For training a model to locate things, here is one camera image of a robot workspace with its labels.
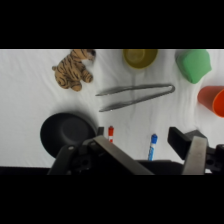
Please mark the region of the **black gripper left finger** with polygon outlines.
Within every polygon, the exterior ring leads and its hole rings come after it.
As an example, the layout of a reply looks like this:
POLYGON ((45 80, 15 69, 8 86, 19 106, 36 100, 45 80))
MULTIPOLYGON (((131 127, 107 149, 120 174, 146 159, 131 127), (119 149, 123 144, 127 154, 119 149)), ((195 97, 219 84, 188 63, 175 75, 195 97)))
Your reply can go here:
POLYGON ((104 128, 80 145, 64 145, 49 175, 153 175, 104 136, 104 128))

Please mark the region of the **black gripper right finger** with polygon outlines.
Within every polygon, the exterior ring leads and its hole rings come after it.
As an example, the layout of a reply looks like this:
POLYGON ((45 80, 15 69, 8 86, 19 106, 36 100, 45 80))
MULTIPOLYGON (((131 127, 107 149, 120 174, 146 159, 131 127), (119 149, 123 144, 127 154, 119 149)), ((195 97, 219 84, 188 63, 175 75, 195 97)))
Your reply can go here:
POLYGON ((167 142, 184 161, 183 175, 224 175, 224 144, 212 148, 198 130, 184 134, 176 127, 169 128, 167 142))

